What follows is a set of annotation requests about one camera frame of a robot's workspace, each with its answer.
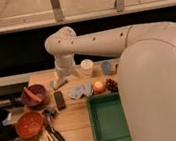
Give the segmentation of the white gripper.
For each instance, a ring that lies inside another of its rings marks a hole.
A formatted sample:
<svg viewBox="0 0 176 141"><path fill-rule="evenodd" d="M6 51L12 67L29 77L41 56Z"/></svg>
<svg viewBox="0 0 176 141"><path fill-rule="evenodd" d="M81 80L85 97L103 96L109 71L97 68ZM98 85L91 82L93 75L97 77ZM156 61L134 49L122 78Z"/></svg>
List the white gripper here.
<svg viewBox="0 0 176 141"><path fill-rule="evenodd" d="M68 75L73 75L76 73L76 65L75 65L75 59L74 55L59 55L54 57L54 67L55 71L59 78L58 80L51 80L50 86L54 91L61 88L63 85L65 85L68 80L64 77L67 77Z"/></svg>

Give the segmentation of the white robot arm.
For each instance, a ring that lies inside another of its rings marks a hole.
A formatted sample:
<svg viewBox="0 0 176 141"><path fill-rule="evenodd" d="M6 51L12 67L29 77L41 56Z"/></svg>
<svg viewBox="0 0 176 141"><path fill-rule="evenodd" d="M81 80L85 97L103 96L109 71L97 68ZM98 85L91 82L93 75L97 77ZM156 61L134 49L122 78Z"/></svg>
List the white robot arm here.
<svg viewBox="0 0 176 141"><path fill-rule="evenodd" d="M176 141L176 23L136 24L88 35L63 27L45 49L57 69L75 54L117 57L118 86L132 141Z"/></svg>

